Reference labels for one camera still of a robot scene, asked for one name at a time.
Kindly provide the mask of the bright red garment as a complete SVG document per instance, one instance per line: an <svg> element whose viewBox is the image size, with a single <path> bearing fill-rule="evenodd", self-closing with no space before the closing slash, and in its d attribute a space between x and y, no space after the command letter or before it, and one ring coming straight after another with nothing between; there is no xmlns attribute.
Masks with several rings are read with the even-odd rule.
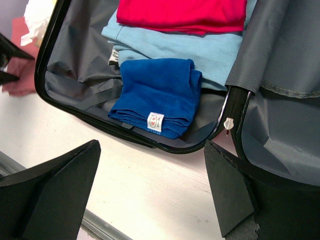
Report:
<svg viewBox="0 0 320 240"><path fill-rule="evenodd" d="M121 0L116 21L159 32L192 35L244 30L245 0Z"/></svg>

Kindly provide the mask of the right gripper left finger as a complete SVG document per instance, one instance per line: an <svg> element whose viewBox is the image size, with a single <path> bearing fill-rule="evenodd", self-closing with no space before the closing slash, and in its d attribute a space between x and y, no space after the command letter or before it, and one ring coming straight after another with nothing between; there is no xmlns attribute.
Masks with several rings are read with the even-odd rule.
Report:
<svg viewBox="0 0 320 240"><path fill-rule="evenodd" d="M59 157L0 178L2 240L75 240L99 164L91 140Z"/></svg>

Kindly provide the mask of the newspaper print garment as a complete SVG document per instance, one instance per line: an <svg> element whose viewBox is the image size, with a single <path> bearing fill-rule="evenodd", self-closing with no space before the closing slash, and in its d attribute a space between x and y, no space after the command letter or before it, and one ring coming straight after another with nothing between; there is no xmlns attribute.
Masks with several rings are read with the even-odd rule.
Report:
<svg viewBox="0 0 320 240"><path fill-rule="evenodd" d="M119 65L119 52L113 47L111 54L108 59L109 66L118 66Z"/></svg>

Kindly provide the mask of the royal blue towel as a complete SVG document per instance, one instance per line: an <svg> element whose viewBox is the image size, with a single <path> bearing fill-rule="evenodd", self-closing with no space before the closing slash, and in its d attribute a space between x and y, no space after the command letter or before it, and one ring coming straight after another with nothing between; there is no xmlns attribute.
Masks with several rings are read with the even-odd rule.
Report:
<svg viewBox="0 0 320 240"><path fill-rule="evenodd" d="M191 125L200 103L202 73L180 58L126 60L123 88L108 117L177 139Z"/></svg>

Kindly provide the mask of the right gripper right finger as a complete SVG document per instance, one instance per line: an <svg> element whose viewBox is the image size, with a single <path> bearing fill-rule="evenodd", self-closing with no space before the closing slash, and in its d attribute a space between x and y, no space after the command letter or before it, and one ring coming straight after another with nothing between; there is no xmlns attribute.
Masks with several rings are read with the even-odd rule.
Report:
<svg viewBox="0 0 320 240"><path fill-rule="evenodd" d="M320 188L241 160L207 141L205 165L227 240L318 240Z"/></svg>

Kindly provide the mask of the light blue garment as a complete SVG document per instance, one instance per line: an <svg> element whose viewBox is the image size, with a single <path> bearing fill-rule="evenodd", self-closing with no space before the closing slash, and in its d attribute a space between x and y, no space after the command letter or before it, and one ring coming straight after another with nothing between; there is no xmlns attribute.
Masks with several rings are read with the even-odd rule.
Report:
<svg viewBox="0 0 320 240"><path fill-rule="evenodd" d="M128 26L117 22L117 8L101 33L118 51L120 63L128 60L191 59L196 70L202 73L202 87L223 91L256 5L254 0L246 2L244 29L238 32L198 35Z"/></svg>

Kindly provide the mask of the salmon pink garment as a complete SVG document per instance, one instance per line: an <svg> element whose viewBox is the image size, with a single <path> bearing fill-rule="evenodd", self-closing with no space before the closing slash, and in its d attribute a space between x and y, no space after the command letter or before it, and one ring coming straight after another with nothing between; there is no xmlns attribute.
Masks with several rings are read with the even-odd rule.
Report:
<svg viewBox="0 0 320 240"><path fill-rule="evenodd" d="M31 43L21 46L21 37L29 32L24 17L17 17L12 20L11 41L23 51L34 58L39 52L38 39L34 38ZM35 67L36 59L12 58L7 67L9 74L19 77L19 80L6 83L2 86L2 92L10 96L22 97L36 92L35 89Z"/></svg>

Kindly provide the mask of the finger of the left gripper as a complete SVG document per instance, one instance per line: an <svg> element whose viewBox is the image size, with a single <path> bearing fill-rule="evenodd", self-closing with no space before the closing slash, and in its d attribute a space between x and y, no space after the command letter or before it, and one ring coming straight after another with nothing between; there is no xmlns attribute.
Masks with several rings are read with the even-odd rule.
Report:
<svg viewBox="0 0 320 240"><path fill-rule="evenodd" d="M20 58L27 60L34 60L35 58L23 51L4 35L0 34L0 65L7 66L11 58Z"/></svg>
<svg viewBox="0 0 320 240"><path fill-rule="evenodd" d="M10 82L16 82L18 81L20 78L16 75L4 72L4 71L0 71L0 84L7 84Z"/></svg>

